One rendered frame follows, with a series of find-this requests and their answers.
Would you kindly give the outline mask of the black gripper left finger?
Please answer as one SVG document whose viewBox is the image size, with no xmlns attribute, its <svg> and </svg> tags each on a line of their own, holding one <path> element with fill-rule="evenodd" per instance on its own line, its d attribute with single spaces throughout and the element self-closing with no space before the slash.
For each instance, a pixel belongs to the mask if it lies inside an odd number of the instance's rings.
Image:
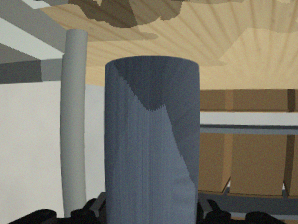
<svg viewBox="0 0 298 224">
<path fill-rule="evenodd" d="M 105 192 L 88 200 L 82 209 L 73 210 L 68 218 L 57 218 L 54 210 L 41 209 L 8 224 L 107 224 Z"/>
</svg>

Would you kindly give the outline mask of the blue-grey cylinder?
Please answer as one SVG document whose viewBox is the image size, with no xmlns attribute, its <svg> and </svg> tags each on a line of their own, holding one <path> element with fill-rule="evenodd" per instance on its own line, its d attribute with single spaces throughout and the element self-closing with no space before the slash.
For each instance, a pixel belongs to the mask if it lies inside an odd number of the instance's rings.
<svg viewBox="0 0 298 224">
<path fill-rule="evenodd" d="M 105 64 L 107 224 L 196 224 L 199 64 L 131 56 Z"/>
</svg>

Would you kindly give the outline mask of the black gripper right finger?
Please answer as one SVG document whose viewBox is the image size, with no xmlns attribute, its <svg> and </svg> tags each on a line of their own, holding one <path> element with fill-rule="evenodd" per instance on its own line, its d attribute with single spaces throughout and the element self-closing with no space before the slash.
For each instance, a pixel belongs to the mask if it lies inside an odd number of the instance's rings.
<svg viewBox="0 0 298 224">
<path fill-rule="evenodd" d="M 210 206 L 211 205 L 211 206 Z M 212 210 L 213 209 L 213 210 Z M 206 199 L 203 193 L 198 193 L 196 224 L 286 224 L 273 216 L 260 212 L 249 212 L 245 220 L 231 219 L 231 214 L 222 211 L 217 203 Z"/>
</svg>

